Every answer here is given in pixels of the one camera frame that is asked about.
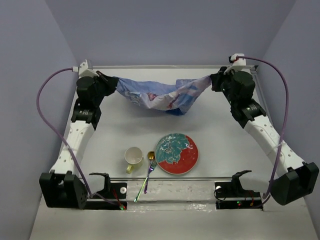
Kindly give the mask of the gold spoon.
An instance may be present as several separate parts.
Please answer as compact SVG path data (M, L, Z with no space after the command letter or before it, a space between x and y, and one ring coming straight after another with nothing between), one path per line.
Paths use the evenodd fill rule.
M148 181L149 181L149 177L150 177L150 173L153 171L153 163L155 162L155 152L154 151L149 151L148 154L148 159L149 159L149 169L148 169L148 174L146 177L146 183L145 183L145 187L144 187L144 194L147 193L148 190Z

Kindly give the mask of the blue princess print cloth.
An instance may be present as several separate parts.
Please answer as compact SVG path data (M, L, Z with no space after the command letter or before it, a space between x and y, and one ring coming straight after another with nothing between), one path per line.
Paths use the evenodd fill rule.
M174 85L120 78L116 90L130 102L142 108L182 116L211 84L209 76L177 79Z

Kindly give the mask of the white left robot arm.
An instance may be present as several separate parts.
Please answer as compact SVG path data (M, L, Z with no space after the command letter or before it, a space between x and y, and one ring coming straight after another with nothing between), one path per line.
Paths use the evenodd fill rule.
M84 209L91 198L106 200L114 193L107 173L97 173L93 191L80 168L86 147L97 129L104 97L117 89L119 79L97 71L94 76L81 76L76 82L75 101L67 137L58 133L63 147L48 173L42 173L39 184L49 208Z

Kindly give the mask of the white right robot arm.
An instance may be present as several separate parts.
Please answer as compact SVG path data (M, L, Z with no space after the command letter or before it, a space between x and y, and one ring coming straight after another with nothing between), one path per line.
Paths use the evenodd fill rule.
M278 178L273 180L270 194L285 206L313 192L319 168L305 162L273 128L266 111L253 98L255 82L245 71L227 71L223 66L210 75L212 90L222 92L230 104L230 112L239 125L250 134L276 167Z

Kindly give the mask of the red and teal plate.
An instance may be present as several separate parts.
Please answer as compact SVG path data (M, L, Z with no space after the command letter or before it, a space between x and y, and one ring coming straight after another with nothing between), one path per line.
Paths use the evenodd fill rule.
M160 138L154 153L160 169L177 176L190 172L199 159L196 143L183 133L170 133Z

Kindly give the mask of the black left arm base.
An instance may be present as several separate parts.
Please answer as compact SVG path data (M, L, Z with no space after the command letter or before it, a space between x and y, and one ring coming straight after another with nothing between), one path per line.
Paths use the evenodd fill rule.
M127 209L127 188L124 181L111 180L108 173L92 172L87 182L93 196L89 196L84 210L121 210Z

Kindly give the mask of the pale yellow mug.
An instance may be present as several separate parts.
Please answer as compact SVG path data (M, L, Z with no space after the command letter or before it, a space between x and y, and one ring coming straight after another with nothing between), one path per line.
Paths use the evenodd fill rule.
M134 146L125 151L124 159L127 162L126 173L131 174L143 165L144 154L140 148Z

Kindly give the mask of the iridescent fork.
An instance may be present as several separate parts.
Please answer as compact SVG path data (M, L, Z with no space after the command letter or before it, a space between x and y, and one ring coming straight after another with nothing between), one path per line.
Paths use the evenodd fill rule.
M135 199L133 200L134 203L136 203L136 202L139 200L139 197L140 197L142 191L145 189L145 185L146 185L146 183L147 183L147 181L148 181L148 179L149 179L149 176L150 176L150 174L155 170L156 166L157 166L157 161L154 159L154 160L151 162L150 166L149 166L147 176L146 176L146 178L145 178L145 180L144 180L144 182L143 182L143 184L142 184L139 192L137 193Z

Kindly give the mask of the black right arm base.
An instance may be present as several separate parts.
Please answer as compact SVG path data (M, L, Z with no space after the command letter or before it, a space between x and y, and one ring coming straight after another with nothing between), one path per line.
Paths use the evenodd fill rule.
M238 171L232 175L230 181L214 183L213 195L217 210L263 209L260 193L244 189L240 182L240 177L250 172L252 171Z

